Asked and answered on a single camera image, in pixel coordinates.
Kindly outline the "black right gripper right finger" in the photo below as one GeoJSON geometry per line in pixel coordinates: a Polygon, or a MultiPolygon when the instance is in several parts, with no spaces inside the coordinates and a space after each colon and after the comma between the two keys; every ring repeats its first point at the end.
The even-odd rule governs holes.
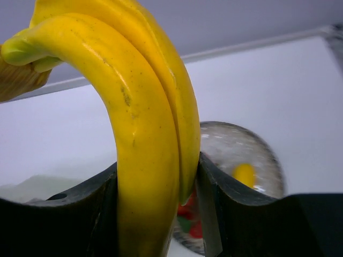
{"type": "Polygon", "coordinates": [[[342,195],[275,199],[199,158],[197,195],[206,256],[342,256],[342,195]]]}

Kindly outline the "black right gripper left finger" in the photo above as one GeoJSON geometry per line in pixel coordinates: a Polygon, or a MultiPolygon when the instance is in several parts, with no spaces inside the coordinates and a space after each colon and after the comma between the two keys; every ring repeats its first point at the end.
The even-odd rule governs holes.
{"type": "Polygon", "coordinates": [[[1,256],[118,256],[117,165],[47,200],[1,200],[1,256]]]}

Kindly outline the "red fake fruit bunch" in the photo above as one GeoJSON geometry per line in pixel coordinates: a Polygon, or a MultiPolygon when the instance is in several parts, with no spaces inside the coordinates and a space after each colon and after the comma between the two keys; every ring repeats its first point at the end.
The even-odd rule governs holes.
{"type": "Polygon", "coordinates": [[[202,239],[202,222],[199,212],[197,191],[194,188],[191,196],[184,206],[179,205],[177,210],[177,221],[181,231],[193,239],[202,239]]]}

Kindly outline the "yellow fake fruit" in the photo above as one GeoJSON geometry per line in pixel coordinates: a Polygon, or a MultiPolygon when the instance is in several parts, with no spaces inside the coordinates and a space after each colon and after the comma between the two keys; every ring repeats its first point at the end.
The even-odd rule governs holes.
{"type": "Polygon", "coordinates": [[[233,177],[242,184],[254,188],[255,168],[249,163],[242,163],[233,169],[233,177]]]}

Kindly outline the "yellow fake banana bunch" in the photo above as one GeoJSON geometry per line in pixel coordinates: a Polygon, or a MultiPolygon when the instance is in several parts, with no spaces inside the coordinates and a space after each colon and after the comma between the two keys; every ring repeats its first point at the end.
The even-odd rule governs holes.
{"type": "Polygon", "coordinates": [[[119,256],[166,256],[200,152],[183,61],[138,1],[36,1],[29,27],[1,45],[1,101],[42,87],[62,62],[93,85],[109,115],[119,256]]]}

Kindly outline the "green printed plastic bag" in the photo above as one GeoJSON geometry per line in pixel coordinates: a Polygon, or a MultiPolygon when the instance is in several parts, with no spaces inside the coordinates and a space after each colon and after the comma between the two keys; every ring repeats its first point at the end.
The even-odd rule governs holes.
{"type": "Polygon", "coordinates": [[[81,182],[81,179],[35,175],[17,185],[8,184],[1,186],[1,198],[18,203],[46,200],[81,182]]]}

